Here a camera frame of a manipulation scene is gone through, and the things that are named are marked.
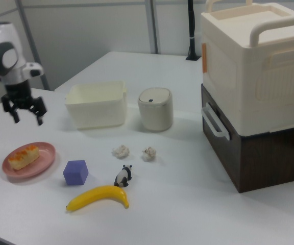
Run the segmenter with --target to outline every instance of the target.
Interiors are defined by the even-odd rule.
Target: gray wall
[[[25,24],[32,34],[51,90],[110,51],[186,56],[189,49],[187,0],[21,0]],[[201,53],[200,13],[205,0],[194,1],[197,54]],[[223,0],[214,9],[241,6]],[[294,1],[278,2],[294,10]],[[0,20],[13,22],[28,61],[33,55],[15,0],[0,0]],[[43,88],[41,81],[32,86]],[[0,84],[0,97],[4,88]]]

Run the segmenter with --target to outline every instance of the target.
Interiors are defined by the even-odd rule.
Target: pink plate
[[[34,162],[30,163],[28,166],[20,170],[14,170],[13,168],[11,168],[8,161],[9,157],[13,156],[18,151],[24,150],[26,147],[32,144],[39,148],[39,157]],[[28,178],[46,170],[54,162],[54,159],[55,159],[54,146],[46,142],[34,142],[34,143],[23,145],[19,147],[18,149],[15,149],[13,152],[11,152],[4,159],[2,169],[7,176],[10,176],[13,178],[19,178],[19,179]]]

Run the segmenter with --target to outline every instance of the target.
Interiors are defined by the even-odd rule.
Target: cake slice
[[[15,153],[15,155],[13,157],[10,157],[8,160],[10,166],[13,169],[19,170],[35,161],[38,157],[39,148],[35,145],[31,145],[24,150]]]

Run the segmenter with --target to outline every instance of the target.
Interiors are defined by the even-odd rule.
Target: storage box handle
[[[286,16],[280,19],[261,22],[254,26],[250,33],[250,47],[256,47],[259,43],[259,35],[267,30],[294,26],[294,16]]]
[[[221,132],[217,131],[216,128],[213,126],[212,122],[208,118],[207,113],[209,113],[209,115],[212,117],[212,119],[217,124]],[[206,103],[206,107],[202,108],[202,115],[203,115],[203,118],[205,119],[205,122],[208,124],[209,128],[211,129],[211,131],[216,137],[226,137],[227,140],[230,140],[230,135],[228,130],[222,124],[221,120],[215,114],[215,112],[213,111],[209,103]]]
[[[210,13],[213,11],[213,3],[220,2],[222,0],[207,0],[206,1],[206,13]],[[253,4],[253,0],[246,0],[246,5]]]

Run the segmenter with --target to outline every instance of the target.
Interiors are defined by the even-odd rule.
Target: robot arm
[[[9,112],[16,123],[19,122],[16,110],[26,109],[36,115],[39,125],[42,124],[42,117],[47,110],[41,97],[31,97],[28,79],[43,74],[40,64],[26,62],[13,24],[0,22],[0,81],[7,92],[2,97],[2,104],[4,111]]]

